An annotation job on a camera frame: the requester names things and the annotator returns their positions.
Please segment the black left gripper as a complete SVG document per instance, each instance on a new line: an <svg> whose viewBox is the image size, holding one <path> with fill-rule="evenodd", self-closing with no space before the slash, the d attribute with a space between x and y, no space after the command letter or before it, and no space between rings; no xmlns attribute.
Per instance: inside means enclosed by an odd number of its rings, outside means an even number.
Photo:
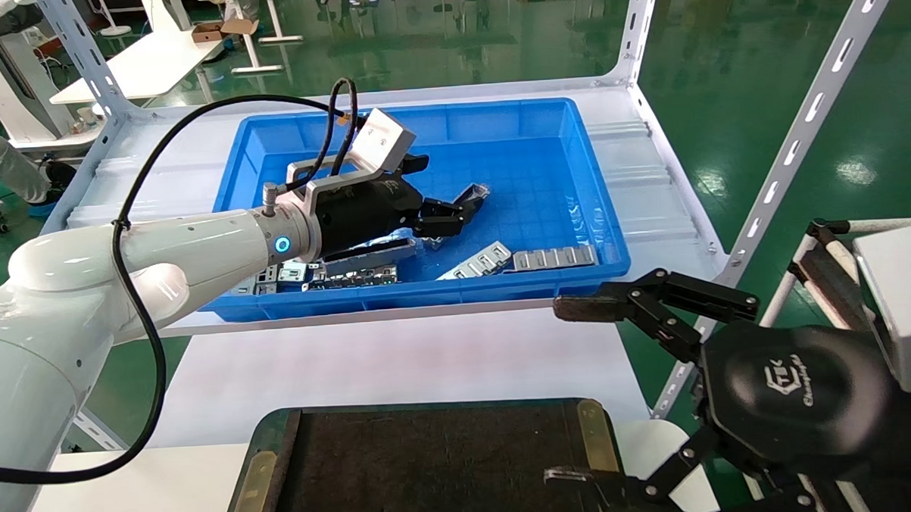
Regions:
<svg viewBox="0 0 911 512"><path fill-rule="evenodd" d="M430 164L428 155L405 155L397 170L361 170L347 176L324 178L312 188L313 212L319 223L319 258L326 258L365 242L412 227L418 238L444 239L459 235L471 203L424 198L404 175L419 173Z"/></svg>

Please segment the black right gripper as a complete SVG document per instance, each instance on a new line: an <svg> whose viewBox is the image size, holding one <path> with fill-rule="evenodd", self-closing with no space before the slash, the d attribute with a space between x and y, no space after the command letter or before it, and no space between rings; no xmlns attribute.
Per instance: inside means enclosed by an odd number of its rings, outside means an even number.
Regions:
<svg viewBox="0 0 911 512"><path fill-rule="evenodd" d="M755 320L760 305L752 294L663 268L554 298L558 319L628 321L678 361L699 361L713 429L701 427L641 480L619 471L611 427L583 426L588 462L595 454L598 467L546 468L545 485L574 489L599 512L687 512L672 491L713 451L748 474L838 479L866 468L897 395L880 349L845 329L735 322ZM728 325L701 345L700 331L675 310Z"/></svg>

